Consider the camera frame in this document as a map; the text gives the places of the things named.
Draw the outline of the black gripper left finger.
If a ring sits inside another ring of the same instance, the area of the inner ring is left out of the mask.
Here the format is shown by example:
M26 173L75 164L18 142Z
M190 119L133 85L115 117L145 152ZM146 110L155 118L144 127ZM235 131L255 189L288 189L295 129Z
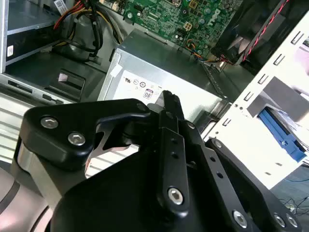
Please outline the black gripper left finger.
M76 185L125 158L149 152L158 158L155 197L169 215L189 211L184 137L174 94L163 91L160 112L137 99L74 103L29 109L23 118L16 158L44 197L60 199Z

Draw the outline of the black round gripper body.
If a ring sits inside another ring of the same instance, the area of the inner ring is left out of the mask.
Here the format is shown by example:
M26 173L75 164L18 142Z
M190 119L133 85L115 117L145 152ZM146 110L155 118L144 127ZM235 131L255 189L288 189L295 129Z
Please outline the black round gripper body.
M155 197L158 158L131 155L69 190L51 220L53 232L237 232L212 185L187 166L190 207L184 218L169 216Z

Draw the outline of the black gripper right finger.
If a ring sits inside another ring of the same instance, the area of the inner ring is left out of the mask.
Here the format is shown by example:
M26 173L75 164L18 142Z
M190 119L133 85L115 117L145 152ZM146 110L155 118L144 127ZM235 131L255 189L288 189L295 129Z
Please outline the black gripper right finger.
M298 219L219 140L204 142L184 119L174 96L184 137L190 209L183 232L301 232Z

